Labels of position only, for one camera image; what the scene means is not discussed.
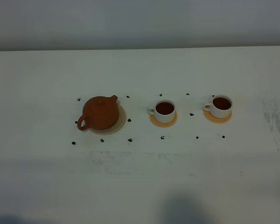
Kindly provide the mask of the brown clay teapot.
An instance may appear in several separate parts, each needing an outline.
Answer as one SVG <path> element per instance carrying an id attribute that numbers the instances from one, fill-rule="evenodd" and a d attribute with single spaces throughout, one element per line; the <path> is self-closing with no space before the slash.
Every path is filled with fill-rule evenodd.
<path id="1" fill-rule="evenodd" d="M 82 116 L 77 121 L 80 131 L 88 128 L 105 130 L 113 126 L 119 118 L 116 95 L 97 96 L 89 99 L 83 107 Z"/>

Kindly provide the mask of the beige round teapot coaster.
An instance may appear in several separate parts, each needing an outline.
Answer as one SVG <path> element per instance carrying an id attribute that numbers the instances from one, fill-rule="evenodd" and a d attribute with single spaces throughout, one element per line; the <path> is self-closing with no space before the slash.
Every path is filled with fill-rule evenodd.
<path id="1" fill-rule="evenodd" d="M 110 128 L 104 129 L 104 130 L 97 130 L 94 128 L 89 128 L 89 130 L 92 133 L 98 134 L 98 135 L 110 135 L 110 134 L 113 134 L 113 133 L 119 131 L 126 122 L 126 112 L 120 104 L 117 104 L 117 108 L 119 110 L 119 117 L 113 126 L 111 126 Z"/>

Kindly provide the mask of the orange middle cup coaster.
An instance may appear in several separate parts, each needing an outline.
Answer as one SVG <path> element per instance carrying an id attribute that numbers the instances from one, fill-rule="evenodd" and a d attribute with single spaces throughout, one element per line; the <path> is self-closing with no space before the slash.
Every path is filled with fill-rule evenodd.
<path id="1" fill-rule="evenodd" d="M 178 115 L 177 113 L 175 113 L 175 117 L 172 121 L 170 121 L 169 123 L 161 123 L 159 121 L 157 121 L 154 117 L 154 115 L 149 115 L 149 118 L 150 118 L 150 121 L 157 127 L 161 127 L 161 128 L 165 128 L 165 127 L 171 127 L 173 126 L 176 122 L 177 122 L 177 119 L 178 119 Z"/>

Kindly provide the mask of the orange cup coaster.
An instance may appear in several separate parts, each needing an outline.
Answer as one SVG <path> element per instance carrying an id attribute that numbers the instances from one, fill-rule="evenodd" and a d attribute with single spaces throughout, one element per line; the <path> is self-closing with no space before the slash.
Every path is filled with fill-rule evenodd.
<path id="1" fill-rule="evenodd" d="M 226 123 L 232 118 L 232 112 L 226 118 L 214 117 L 209 111 L 203 111 L 203 114 L 204 114 L 204 116 L 206 117 L 207 120 L 209 120 L 213 123 L 217 123 L 217 124 Z"/>
<path id="2" fill-rule="evenodd" d="M 150 118 L 150 121 L 157 127 L 161 127 L 161 128 L 165 128 L 165 127 L 171 127 L 173 126 L 176 122 L 177 122 L 177 119 L 178 119 L 178 115 L 177 113 L 175 113 L 175 117 L 172 121 L 170 121 L 169 123 L 161 123 L 159 121 L 157 121 L 154 117 L 154 115 L 149 115 L 149 118 Z"/>

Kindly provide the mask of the white middle teacup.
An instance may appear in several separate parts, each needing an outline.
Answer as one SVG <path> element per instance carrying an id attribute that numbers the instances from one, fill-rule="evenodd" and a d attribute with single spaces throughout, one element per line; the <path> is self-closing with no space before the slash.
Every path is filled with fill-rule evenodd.
<path id="1" fill-rule="evenodd" d="M 148 108 L 147 113 L 153 115 L 157 122 L 167 124 L 174 120 L 176 109 L 173 102 L 161 100 L 153 108 Z"/>

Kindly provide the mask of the white teacup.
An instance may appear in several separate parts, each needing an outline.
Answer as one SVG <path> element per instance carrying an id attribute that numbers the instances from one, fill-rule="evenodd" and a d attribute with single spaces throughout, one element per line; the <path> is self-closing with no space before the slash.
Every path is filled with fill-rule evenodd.
<path id="1" fill-rule="evenodd" d="M 173 102 L 161 100 L 153 108 L 148 108 L 147 113 L 153 115 L 157 122 L 167 124 L 174 120 L 176 109 Z"/>
<path id="2" fill-rule="evenodd" d="M 205 112 L 209 112 L 213 117 L 224 119 L 231 114 L 233 107 L 232 100 L 225 95 L 216 95 L 212 100 L 203 106 Z"/>

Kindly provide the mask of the orange right cup coaster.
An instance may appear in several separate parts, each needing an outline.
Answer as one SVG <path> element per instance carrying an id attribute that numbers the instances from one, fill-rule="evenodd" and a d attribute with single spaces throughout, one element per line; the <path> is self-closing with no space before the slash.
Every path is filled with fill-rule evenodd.
<path id="1" fill-rule="evenodd" d="M 207 120 L 209 120 L 213 123 L 217 123 L 217 124 L 226 123 L 232 118 L 232 112 L 226 118 L 214 117 L 209 111 L 203 111 L 203 114 L 204 114 L 204 116 L 206 117 Z"/>

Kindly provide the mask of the white right teacup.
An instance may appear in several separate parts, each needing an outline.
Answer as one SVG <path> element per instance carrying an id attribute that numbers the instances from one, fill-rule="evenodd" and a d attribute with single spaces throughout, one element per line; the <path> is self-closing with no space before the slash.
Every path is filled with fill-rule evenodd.
<path id="1" fill-rule="evenodd" d="M 203 106 L 205 112 L 209 112 L 213 117 L 224 119 L 231 114 L 233 107 L 232 100 L 225 95 L 216 95 L 212 100 Z"/>

